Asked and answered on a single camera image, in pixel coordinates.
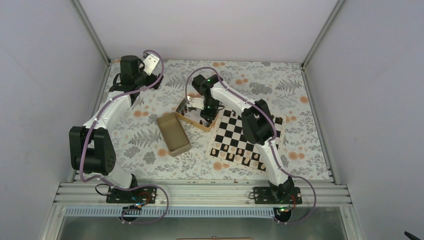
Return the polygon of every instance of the cable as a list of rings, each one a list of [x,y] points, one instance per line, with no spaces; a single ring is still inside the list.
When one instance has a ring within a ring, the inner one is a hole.
[[[146,90],[152,88],[153,86],[155,86],[161,80],[162,76],[164,75],[165,65],[164,65],[164,60],[162,59],[161,55],[159,55],[159,53],[157,53],[156,51],[153,51],[153,50],[145,50],[143,52],[143,54],[146,54],[146,53],[153,53],[153,54],[155,54],[159,58],[159,61],[161,63],[161,71],[160,71],[160,74],[157,77],[156,81],[154,81],[152,84],[148,85],[147,87],[144,87],[144,88],[141,88],[141,89],[137,89],[137,90],[134,90],[134,91],[129,91],[129,92],[124,92],[124,93],[118,94],[118,95],[112,97],[111,100],[107,101],[103,105],[103,107],[98,111],[98,114],[95,116],[95,121],[93,121],[92,125],[88,129],[87,136],[85,137],[84,145],[82,147],[81,160],[80,160],[80,163],[79,163],[79,178],[81,179],[81,181],[83,183],[86,183],[86,182],[91,181],[93,179],[100,179],[105,184],[111,186],[112,188],[121,190],[121,191],[130,192],[130,191],[134,191],[134,190],[137,190],[137,189],[140,189],[140,188],[155,187],[157,189],[160,189],[163,192],[163,194],[166,197],[166,209],[165,209],[165,212],[160,217],[156,218],[155,220],[146,221],[146,222],[140,222],[139,224],[154,223],[154,222],[157,222],[157,221],[159,221],[159,220],[161,220],[161,219],[163,219],[165,217],[165,215],[167,214],[168,209],[170,207],[170,200],[169,200],[169,197],[168,197],[167,192],[162,187],[160,187],[158,185],[155,185],[155,184],[145,184],[145,185],[138,185],[138,186],[133,187],[133,188],[123,188],[123,187],[120,187],[120,186],[115,185],[113,182],[107,180],[102,175],[94,175],[94,176],[91,176],[91,177],[89,177],[89,178],[86,179],[84,177],[84,161],[86,160],[86,153],[87,153],[87,148],[88,148],[88,145],[89,145],[90,136],[91,136],[91,134],[93,132],[94,127],[98,123],[97,119],[99,119],[102,116],[102,113],[108,108],[108,106],[113,101],[115,101],[116,99],[118,99],[120,97],[123,97],[123,96],[126,96],[126,95],[130,95],[130,94],[140,93],[140,92],[143,92],[143,91],[146,91]]]
[[[97,189],[97,187],[98,186],[108,186],[109,187],[109,185],[108,184],[106,184],[106,183],[100,183],[100,184],[97,184],[95,187],[94,187],[94,190],[99,194],[99,195],[102,195],[102,196],[107,196],[108,194],[106,193],[101,193],[98,189]]]
[[[293,195],[290,195],[290,198],[291,198],[291,200],[293,200],[293,208],[291,209],[291,210],[293,210],[297,206],[297,204],[296,204],[296,198]]]
[[[271,125],[271,127],[272,127],[272,131],[273,131],[273,135],[272,135],[272,138],[271,139],[269,139],[269,141],[268,141],[268,143],[269,143],[269,145],[271,145],[272,144],[272,141],[273,140],[275,140],[276,139],[276,137],[277,137],[277,130],[276,130],[276,127],[274,126],[274,122],[270,119],[270,117],[262,110],[262,109],[260,109],[258,106],[256,106],[254,103],[252,103],[252,102],[249,102],[245,97],[243,97],[243,96],[241,96],[240,94],[238,94],[237,92],[234,92],[233,90],[231,90],[231,88],[229,88],[227,85],[225,85],[225,83],[223,82],[223,80],[221,79],[221,77],[220,77],[220,74],[218,73],[218,71],[215,69],[215,68],[213,68],[213,67],[210,67],[210,66],[203,66],[203,67],[200,67],[200,68],[198,68],[198,69],[196,69],[196,70],[194,70],[189,76],[188,76],[188,78],[187,78],[187,82],[185,83],[185,100],[187,101],[187,103],[189,103],[189,100],[187,99],[187,86],[189,85],[189,81],[190,81],[190,79],[192,79],[192,77],[193,77],[193,75],[196,73],[196,72],[198,72],[198,71],[200,71],[200,70],[203,70],[203,69],[210,69],[210,70],[212,70],[215,74],[216,74],[216,76],[218,77],[218,81],[221,83],[221,85],[224,87],[224,89],[226,90],[226,91],[228,91],[228,92],[230,92],[231,94],[233,94],[234,96],[236,96],[237,98],[239,98],[241,101],[243,101],[243,102],[245,102],[245,103],[247,103],[247,104],[249,104],[250,106],[252,106],[252,107],[254,107],[258,112],[260,112],[264,117],[265,117],[265,119],[268,121],[268,123]],[[315,188],[314,188],[314,186],[312,186],[312,184],[311,184],[311,182],[309,181],[309,180],[307,180],[306,178],[304,178],[303,176],[295,176],[295,175],[293,175],[293,174],[291,174],[291,173],[288,173],[287,171],[285,171],[283,168],[282,168],[282,166],[280,165],[280,163],[279,163],[279,161],[278,161],[278,159],[277,159],[277,155],[276,155],[276,153],[275,153],[275,151],[274,151],[274,148],[273,147],[271,147],[271,152],[272,152],[272,156],[274,157],[274,161],[275,161],[275,164],[277,165],[277,167],[278,167],[278,169],[282,172],[282,173],[284,173],[284,174],[286,174],[287,176],[290,176],[290,177],[292,177],[292,178],[295,178],[295,179],[302,179],[303,181],[305,181],[309,186],[310,186],[310,188],[312,189],[312,192],[313,192],[313,206],[312,206],[312,209],[310,210],[310,212],[306,215],[306,216],[304,216],[304,217],[302,217],[301,219],[299,219],[299,220],[297,220],[297,221],[294,221],[294,222],[284,222],[284,224],[285,225],[293,225],[293,224],[297,224],[297,223],[300,223],[300,222],[302,222],[302,221],[304,221],[305,219],[307,219],[307,218],[309,218],[310,216],[311,216],[311,214],[315,211],[315,207],[317,206],[317,193],[315,192]]]

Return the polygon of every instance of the metal plate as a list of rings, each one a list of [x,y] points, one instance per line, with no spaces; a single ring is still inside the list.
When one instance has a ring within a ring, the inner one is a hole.
[[[220,238],[220,237],[211,237],[211,238],[178,238],[177,240],[254,240],[251,237],[243,238]]]
[[[156,187],[146,186],[141,191],[147,192],[150,194],[151,197],[150,197],[150,201],[148,202],[149,204],[155,203],[156,194],[157,194]],[[144,194],[139,196],[134,196],[134,193],[132,191],[120,191],[114,188],[111,189],[111,187],[109,187],[108,192],[110,193],[106,197],[106,203],[108,204],[138,204],[138,203],[142,203],[143,201],[146,201],[146,197],[147,197]]]
[[[298,194],[301,193],[299,187],[294,187],[290,194],[283,199],[282,202],[277,201],[271,194],[271,188],[269,186],[256,186],[253,188],[255,194],[254,203],[255,204],[293,204],[293,200],[290,196],[294,196],[296,199],[296,204],[302,204],[302,196],[298,197]]]

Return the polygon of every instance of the black mounting bracket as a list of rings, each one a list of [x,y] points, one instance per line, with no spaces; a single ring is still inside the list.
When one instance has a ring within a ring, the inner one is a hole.
[[[302,195],[301,189],[299,187],[294,187],[286,197],[282,199],[277,199],[273,196],[271,192],[271,187],[269,186],[256,186],[253,188],[254,193],[254,204],[264,205],[264,204],[293,204],[293,196],[296,200],[296,204],[302,204]]]
[[[143,61],[137,56],[126,55],[121,57],[121,72],[118,73],[113,79],[113,85],[110,87],[109,92],[121,91],[128,93],[134,90],[138,90],[143,86],[149,86],[150,84],[154,83],[158,77],[154,74],[148,75],[145,71],[143,71],[144,68],[145,65]],[[163,79],[164,76],[162,76],[159,82],[156,83],[152,88],[157,90]],[[129,95],[131,98],[131,104],[134,103],[139,95],[139,92]]]
[[[132,175],[130,189],[138,186],[136,176]],[[108,204],[154,204],[158,190],[154,186],[140,187],[132,191],[122,191],[109,187],[106,197]]]
[[[193,81],[191,82],[193,88],[204,97],[204,108],[200,111],[200,116],[209,123],[211,123],[217,116],[218,108],[220,106],[220,101],[214,99],[211,93],[211,88],[218,81],[218,76],[216,74],[207,79],[203,75],[199,74],[193,77]]]

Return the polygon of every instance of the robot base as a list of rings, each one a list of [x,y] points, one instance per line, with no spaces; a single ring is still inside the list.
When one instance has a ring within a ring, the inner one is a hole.
[[[256,186],[253,188],[254,193],[254,204],[293,204],[291,196],[296,199],[296,204],[302,204],[301,189],[299,187],[293,187],[289,194],[282,200],[278,200],[273,197],[271,193],[271,187],[269,186]]]

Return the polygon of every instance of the floral pattern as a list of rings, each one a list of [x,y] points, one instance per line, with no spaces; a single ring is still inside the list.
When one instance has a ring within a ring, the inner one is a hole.
[[[266,175],[216,162],[206,157],[211,132],[181,122],[191,150],[171,157],[156,119],[175,110],[184,98],[188,75],[195,69],[216,68],[224,81],[248,98],[267,101],[276,116],[285,116],[281,163],[292,174],[310,180],[329,179],[315,121],[298,63],[165,60],[164,79],[158,90],[140,93],[111,133],[116,159],[128,172],[143,179],[265,180]],[[113,78],[120,72],[114,60],[104,89],[106,100]],[[199,71],[205,77],[212,71]],[[189,86],[187,92],[196,94]]]

